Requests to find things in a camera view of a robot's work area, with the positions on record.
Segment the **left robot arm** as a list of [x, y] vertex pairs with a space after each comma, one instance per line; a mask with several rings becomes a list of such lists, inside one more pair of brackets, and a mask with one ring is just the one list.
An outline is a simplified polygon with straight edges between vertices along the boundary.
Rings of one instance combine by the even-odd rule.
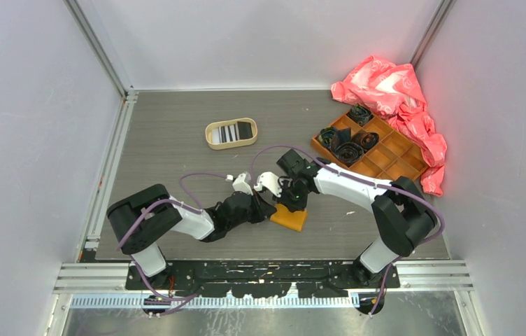
[[258, 193], [233, 192], [224, 201], [205, 209], [188, 206], [155, 184], [112, 204], [106, 217], [118, 239], [118, 249], [130, 256], [154, 289], [165, 287], [170, 269], [157, 240], [173, 231], [201, 242], [215, 242], [244, 224], [261, 223], [276, 208]]

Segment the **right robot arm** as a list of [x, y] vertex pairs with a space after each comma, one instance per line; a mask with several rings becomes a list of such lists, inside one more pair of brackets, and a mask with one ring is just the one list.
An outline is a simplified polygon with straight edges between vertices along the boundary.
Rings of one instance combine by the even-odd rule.
[[390, 263], [411, 255], [436, 227], [436, 214], [405, 176], [395, 181], [371, 178], [322, 158], [308, 161], [293, 149], [276, 164], [284, 172], [276, 200], [288, 210], [305, 209], [308, 195], [315, 193], [338, 197], [373, 214], [378, 238], [355, 260], [355, 278], [363, 287], [374, 286]]

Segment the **orange card holder wallet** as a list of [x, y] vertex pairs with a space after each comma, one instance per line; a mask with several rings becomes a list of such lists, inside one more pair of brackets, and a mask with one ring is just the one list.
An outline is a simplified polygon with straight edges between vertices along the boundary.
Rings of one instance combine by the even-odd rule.
[[276, 212], [270, 217], [270, 221], [278, 225], [301, 232], [308, 217], [307, 210], [291, 212], [283, 204], [275, 205]]

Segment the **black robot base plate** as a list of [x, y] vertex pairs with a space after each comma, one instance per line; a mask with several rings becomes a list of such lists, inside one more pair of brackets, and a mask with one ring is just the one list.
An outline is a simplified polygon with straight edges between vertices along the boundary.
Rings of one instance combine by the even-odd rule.
[[400, 287], [395, 267], [365, 276], [349, 260], [173, 260], [149, 282], [156, 290], [203, 298], [281, 298], [291, 288], [298, 298], [338, 298], [354, 289]]

